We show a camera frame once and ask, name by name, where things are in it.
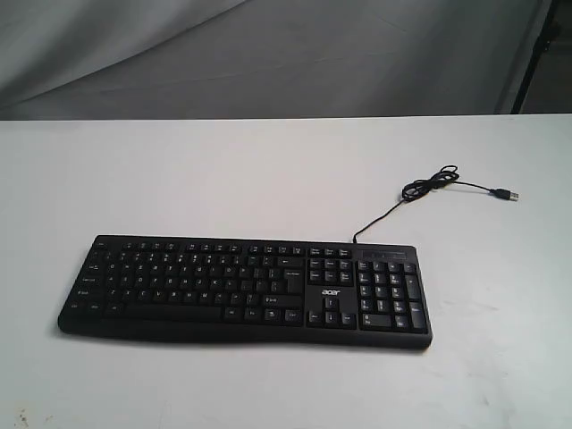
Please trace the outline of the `grey backdrop cloth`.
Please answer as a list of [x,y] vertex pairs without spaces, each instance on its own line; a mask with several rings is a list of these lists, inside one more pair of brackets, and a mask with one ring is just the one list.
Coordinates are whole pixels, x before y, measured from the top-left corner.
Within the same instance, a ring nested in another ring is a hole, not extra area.
[[504,114],[546,1],[4,1],[5,120]]

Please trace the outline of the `black acer keyboard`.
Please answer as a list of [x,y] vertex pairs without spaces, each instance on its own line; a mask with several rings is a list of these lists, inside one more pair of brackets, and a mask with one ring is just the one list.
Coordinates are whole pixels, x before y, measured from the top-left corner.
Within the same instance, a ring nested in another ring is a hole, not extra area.
[[62,332],[185,343],[426,349],[415,248],[355,242],[100,235]]

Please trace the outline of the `black stand pole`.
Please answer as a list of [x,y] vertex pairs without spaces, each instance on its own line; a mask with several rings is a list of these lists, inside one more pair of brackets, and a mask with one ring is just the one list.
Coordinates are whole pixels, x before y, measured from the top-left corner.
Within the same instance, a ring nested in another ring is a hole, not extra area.
[[528,90],[530,89],[534,74],[541,61],[542,55],[549,51],[553,41],[561,33],[561,25],[556,21],[556,14],[560,4],[561,1],[550,1],[550,4],[546,9],[546,14],[544,16],[542,26],[539,29],[537,38],[534,41],[526,70],[523,73],[518,91],[515,95],[514,102],[510,110],[511,114],[520,114],[522,112]]

